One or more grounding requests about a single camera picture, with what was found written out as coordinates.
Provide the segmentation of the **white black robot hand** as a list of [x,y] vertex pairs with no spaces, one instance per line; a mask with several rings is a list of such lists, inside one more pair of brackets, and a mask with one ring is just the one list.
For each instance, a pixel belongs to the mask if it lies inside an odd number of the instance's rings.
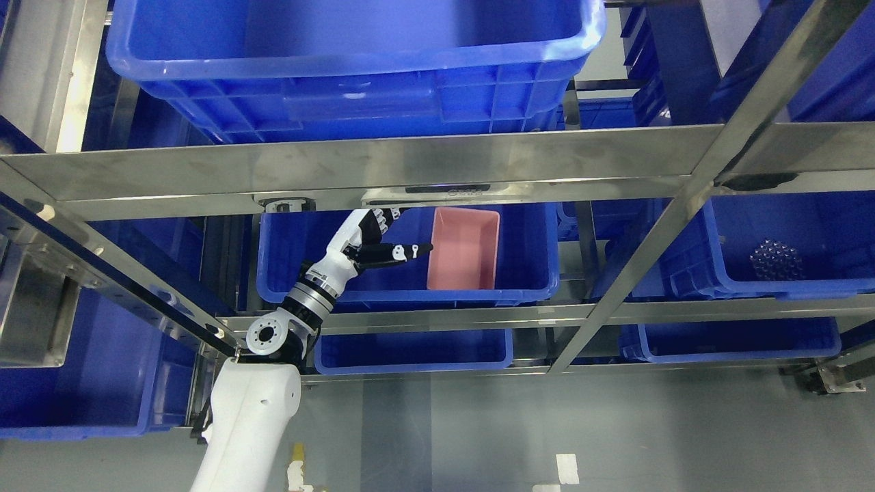
[[400,220],[405,208],[359,208],[331,237],[325,255],[298,276],[295,286],[309,284],[340,296],[346,285],[365,270],[399,266],[424,258],[431,243],[385,243],[383,236]]

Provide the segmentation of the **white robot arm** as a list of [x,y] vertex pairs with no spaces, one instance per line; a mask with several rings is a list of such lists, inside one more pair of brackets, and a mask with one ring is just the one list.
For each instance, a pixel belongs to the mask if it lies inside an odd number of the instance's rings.
[[266,490],[282,433],[297,413],[298,365],[346,282],[311,270],[246,333],[249,360],[223,364],[210,395],[206,454],[193,491]]

